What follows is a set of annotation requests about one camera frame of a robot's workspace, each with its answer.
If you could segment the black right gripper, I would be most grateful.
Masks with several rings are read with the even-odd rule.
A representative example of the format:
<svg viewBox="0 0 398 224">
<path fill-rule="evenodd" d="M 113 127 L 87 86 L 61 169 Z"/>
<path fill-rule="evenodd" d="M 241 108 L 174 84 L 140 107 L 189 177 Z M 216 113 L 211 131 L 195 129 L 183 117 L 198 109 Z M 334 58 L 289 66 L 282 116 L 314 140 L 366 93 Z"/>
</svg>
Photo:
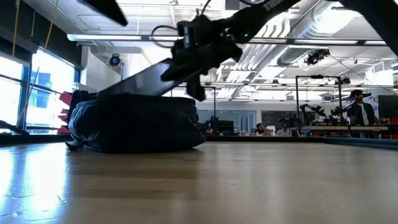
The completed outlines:
<svg viewBox="0 0 398 224">
<path fill-rule="evenodd" d="M 200 76 L 208 75 L 209 70 L 219 67 L 227 59 L 238 61 L 243 54 L 232 40 L 218 39 L 207 44 L 196 45 L 194 49 L 182 47 L 182 39 L 172 47 L 172 59 L 164 60 L 169 67 L 161 74 L 160 79 L 166 81 L 187 82 L 186 91 L 189 96 L 198 100 L 206 99 L 205 89 L 200 84 Z"/>
</svg>

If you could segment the dark navy backpack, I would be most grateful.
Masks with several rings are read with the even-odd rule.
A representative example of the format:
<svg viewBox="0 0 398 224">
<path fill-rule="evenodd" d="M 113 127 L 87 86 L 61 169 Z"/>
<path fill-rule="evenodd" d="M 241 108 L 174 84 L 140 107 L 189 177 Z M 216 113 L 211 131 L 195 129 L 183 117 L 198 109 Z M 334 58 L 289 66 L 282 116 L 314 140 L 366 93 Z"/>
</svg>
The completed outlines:
<svg viewBox="0 0 398 224">
<path fill-rule="evenodd" d="M 121 93 L 99 96 L 76 90 L 68 112 L 70 151 L 105 154 L 174 152 L 206 140 L 193 99 Z"/>
</svg>

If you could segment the long ceiling light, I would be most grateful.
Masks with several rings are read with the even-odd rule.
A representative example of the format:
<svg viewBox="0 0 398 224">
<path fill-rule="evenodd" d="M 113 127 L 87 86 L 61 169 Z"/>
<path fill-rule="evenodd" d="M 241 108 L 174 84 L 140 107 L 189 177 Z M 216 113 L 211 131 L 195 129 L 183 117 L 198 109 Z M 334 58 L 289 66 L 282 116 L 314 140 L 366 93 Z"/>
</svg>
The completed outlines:
<svg viewBox="0 0 398 224">
<path fill-rule="evenodd" d="M 356 45 L 357 40 L 318 40 L 318 39 L 302 39 L 294 40 L 299 45 Z"/>
<path fill-rule="evenodd" d="M 111 34 L 67 34 L 70 41 L 125 41 L 125 42 L 173 42 L 181 37 L 173 35 L 111 35 Z"/>
</svg>

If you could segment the small dark background monitor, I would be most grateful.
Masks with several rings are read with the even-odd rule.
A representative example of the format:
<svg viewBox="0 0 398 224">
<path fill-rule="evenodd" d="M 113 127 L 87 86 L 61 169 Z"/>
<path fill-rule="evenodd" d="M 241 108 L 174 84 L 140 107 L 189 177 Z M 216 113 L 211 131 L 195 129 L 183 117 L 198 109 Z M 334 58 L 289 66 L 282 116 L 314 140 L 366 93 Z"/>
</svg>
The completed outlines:
<svg viewBox="0 0 398 224">
<path fill-rule="evenodd" d="M 219 120 L 218 121 L 218 132 L 223 135 L 234 134 L 234 121 Z"/>
</svg>

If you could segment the person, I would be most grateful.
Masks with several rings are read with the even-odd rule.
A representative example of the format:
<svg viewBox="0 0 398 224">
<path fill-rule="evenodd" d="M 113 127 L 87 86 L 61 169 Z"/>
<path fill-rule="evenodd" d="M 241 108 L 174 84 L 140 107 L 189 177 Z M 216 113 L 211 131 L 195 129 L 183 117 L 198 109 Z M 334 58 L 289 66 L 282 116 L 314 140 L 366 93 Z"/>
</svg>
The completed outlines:
<svg viewBox="0 0 398 224">
<path fill-rule="evenodd" d="M 272 130 L 267 129 L 267 125 L 264 125 L 263 123 L 257 123 L 256 128 L 253 131 L 253 136 L 271 136 L 272 135 Z"/>
<path fill-rule="evenodd" d="M 353 90 L 349 97 L 354 100 L 348 106 L 347 117 L 352 126 L 372 126 L 380 124 L 373 107 L 369 103 L 363 101 L 364 94 L 362 90 Z"/>
<path fill-rule="evenodd" d="M 275 135 L 278 137 L 289 137 L 290 136 L 289 126 L 287 124 L 283 124 L 282 128 L 278 130 Z"/>
</svg>

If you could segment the red chairs stack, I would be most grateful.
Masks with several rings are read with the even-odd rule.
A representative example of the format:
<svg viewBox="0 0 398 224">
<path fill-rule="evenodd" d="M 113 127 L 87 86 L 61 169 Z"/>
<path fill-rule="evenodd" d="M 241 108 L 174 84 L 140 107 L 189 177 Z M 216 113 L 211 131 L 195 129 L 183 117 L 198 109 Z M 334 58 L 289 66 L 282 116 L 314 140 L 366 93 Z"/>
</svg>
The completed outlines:
<svg viewBox="0 0 398 224">
<path fill-rule="evenodd" d="M 57 133 L 58 134 L 69 134 L 69 128 L 68 128 L 68 122 L 70 119 L 70 115 L 72 112 L 72 108 L 71 108 L 71 103 L 72 103 L 72 93 L 66 92 L 64 91 L 60 96 L 59 96 L 59 100 L 64 103 L 66 106 L 68 106 L 68 109 L 63 108 L 60 112 L 60 114 L 58 115 L 58 118 L 64 122 L 64 124 L 61 125 L 60 128 L 58 128 Z"/>
</svg>

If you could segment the background wooden table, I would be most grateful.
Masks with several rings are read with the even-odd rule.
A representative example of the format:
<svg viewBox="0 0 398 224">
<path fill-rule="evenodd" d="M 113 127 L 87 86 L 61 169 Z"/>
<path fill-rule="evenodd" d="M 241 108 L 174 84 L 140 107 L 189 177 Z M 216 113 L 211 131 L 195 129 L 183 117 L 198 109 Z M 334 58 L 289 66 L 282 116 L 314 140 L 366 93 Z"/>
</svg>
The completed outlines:
<svg viewBox="0 0 398 224">
<path fill-rule="evenodd" d="M 301 126 L 301 131 L 320 130 L 320 131 L 388 131 L 385 126 Z"/>
</svg>

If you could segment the black background monitor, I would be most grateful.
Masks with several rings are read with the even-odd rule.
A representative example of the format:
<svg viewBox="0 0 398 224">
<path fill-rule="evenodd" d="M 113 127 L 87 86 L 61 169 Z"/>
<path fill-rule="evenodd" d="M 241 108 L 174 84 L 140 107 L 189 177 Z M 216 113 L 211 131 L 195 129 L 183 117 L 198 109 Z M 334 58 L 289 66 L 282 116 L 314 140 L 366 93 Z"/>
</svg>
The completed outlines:
<svg viewBox="0 0 398 224">
<path fill-rule="evenodd" d="M 398 119 L 398 95 L 379 95 L 379 117 Z"/>
</svg>

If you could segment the red crates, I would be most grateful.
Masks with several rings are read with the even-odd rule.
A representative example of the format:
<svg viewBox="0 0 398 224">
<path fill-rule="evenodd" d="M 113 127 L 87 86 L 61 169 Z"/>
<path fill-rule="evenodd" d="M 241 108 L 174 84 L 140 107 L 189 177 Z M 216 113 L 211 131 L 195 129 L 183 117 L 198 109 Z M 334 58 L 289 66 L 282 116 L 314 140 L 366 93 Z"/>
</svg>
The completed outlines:
<svg viewBox="0 0 398 224">
<path fill-rule="evenodd" d="M 398 140 L 398 118 L 382 118 L 381 123 L 387 127 L 387 131 L 383 131 L 381 139 L 395 139 Z"/>
</svg>

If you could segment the black background gantry frame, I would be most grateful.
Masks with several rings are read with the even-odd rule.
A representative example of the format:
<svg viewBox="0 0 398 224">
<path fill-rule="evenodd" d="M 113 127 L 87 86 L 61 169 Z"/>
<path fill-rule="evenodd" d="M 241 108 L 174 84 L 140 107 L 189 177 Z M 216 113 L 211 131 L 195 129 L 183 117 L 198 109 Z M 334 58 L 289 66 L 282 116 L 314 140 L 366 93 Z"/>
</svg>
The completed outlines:
<svg viewBox="0 0 398 224">
<path fill-rule="evenodd" d="M 296 117 L 296 133 L 297 133 L 297 137 L 300 137 L 302 135 L 301 132 L 301 117 L 299 116 L 299 109 L 300 109 L 300 105 L 299 105 L 299 78 L 311 78 L 311 79 L 325 79 L 325 78 L 335 78 L 338 80 L 338 102 L 339 102 L 339 107 L 342 109 L 343 108 L 343 103 L 342 103 L 342 89 L 341 89 L 341 77 L 339 76 L 327 76 L 327 75 L 296 75 L 295 76 L 295 92 L 296 92 L 296 113 L 297 113 L 297 117 Z"/>
</svg>

